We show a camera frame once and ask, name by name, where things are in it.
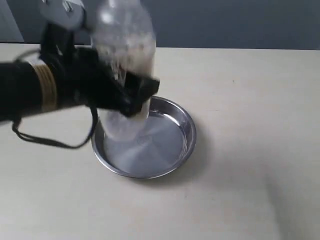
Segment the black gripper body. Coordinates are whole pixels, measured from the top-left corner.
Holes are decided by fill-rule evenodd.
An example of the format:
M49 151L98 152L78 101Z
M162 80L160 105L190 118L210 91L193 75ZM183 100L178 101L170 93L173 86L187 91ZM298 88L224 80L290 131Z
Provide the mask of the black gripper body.
M53 74L57 109L80 105L125 109L125 91L100 62L96 50L75 47L73 31L47 23L40 42L40 59Z

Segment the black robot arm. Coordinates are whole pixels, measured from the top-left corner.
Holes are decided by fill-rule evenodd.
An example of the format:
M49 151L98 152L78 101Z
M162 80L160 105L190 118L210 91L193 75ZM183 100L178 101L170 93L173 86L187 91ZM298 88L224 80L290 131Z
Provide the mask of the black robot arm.
M76 47L72 31L48 23L38 63L0 64L0 119L16 121L76 106L89 107L94 120L98 109L132 117L158 92L160 82L132 72L124 80L124 84L116 81L96 49Z

